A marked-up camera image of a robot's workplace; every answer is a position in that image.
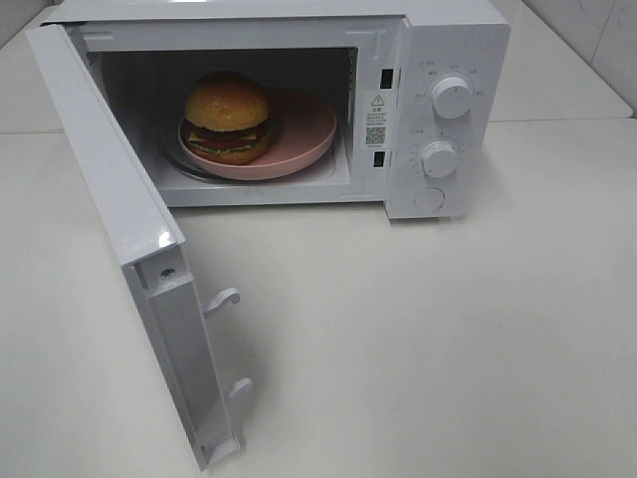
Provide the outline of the pink round plate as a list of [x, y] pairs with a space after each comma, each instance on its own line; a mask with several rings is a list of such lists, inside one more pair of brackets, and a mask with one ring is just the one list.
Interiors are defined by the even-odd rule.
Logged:
[[296, 173], [318, 161], [333, 143], [334, 110], [321, 99], [293, 89], [269, 88], [275, 128], [268, 149], [243, 165], [205, 159], [178, 142], [184, 157], [203, 171], [222, 178], [258, 181]]

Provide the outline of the round white door button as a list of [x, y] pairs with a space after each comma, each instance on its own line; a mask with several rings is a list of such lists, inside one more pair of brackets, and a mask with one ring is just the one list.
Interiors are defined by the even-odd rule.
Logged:
[[418, 191], [414, 197], [414, 205], [421, 211], [436, 211], [445, 202], [445, 193], [437, 187], [427, 187]]

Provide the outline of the burger with brown bun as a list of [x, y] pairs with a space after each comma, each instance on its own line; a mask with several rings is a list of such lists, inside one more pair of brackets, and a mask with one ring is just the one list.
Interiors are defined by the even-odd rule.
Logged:
[[180, 138], [190, 152], [203, 159], [244, 165], [268, 150], [273, 131], [265, 88], [244, 75], [222, 71], [193, 84]]

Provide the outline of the white microwave door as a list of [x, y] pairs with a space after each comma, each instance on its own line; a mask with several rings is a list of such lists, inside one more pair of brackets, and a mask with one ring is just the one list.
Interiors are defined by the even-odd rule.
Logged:
[[87, 47], [60, 24], [27, 37], [194, 457], [206, 470], [241, 448], [229, 402], [252, 382], [222, 386], [207, 328], [240, 293], [225, 289], [202, 305], [183, 233], [94, 81]]

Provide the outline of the lower white timer knob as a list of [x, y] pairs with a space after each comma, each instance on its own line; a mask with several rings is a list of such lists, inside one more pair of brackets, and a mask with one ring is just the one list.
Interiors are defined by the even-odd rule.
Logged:
[[460, 154], [449, 141], [439, 140], [427, 145], [420, 153], [424, 173], [433, 178], [452, 174], [460, 162]]

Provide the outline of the white microwave oven body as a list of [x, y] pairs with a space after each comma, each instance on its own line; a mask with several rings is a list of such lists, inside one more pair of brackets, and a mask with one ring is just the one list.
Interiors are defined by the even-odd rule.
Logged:
[[[487, 1], [66, 1], [39, 27], [60, 24], [87, 47], [94, 81], [159, 195], [170, 207], [380, 202], [392, 219], [462, 215], [472, 167], [510, 37]], [[214, 71], [321, 98], [337, 117], [334, 176], [319, 182], [207, 183], [165, 155], [191, 85]], [[433, 84], [466, 77], [469, 111], [442, 119]], [[421, 151], [449, 141], [460, 154], [443, 178]], [[421, 211], [416, 193], [444, 191]]]

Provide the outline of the glass microwave turntable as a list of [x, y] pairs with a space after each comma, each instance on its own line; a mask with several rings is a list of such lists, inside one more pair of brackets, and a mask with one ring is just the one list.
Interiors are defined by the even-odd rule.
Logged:
[[231, 179], [224, 178], [222, 176], [214, 175], [209, 172], [205, 172], [200, 167], [196, 166], [190, 159], [186, 159], [182, 153], [177, 156], [165, 155], [166, 161], [181, 174], [188, 177], [195, 178], [196, 180], [207, 183], [285, 183], [285, 182], [319, 182], [325, 181], [335, 175], [337, 169], [337, 161], [334, 159], [333, 150], [330, 149], [319, 160], [309, 165], [308, 167], [301, 169], [292, 174], [280, 176], [276, 178], [268, 179]]

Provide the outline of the upper white control knob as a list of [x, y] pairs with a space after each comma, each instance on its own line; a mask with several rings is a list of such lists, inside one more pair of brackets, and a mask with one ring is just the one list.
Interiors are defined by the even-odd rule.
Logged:
[[466, 114], [472, 105], [473, 87], [461, 75], [451, 75], [436, 81], [431, 89], [435, 113], [444, 120], [454, 120]]

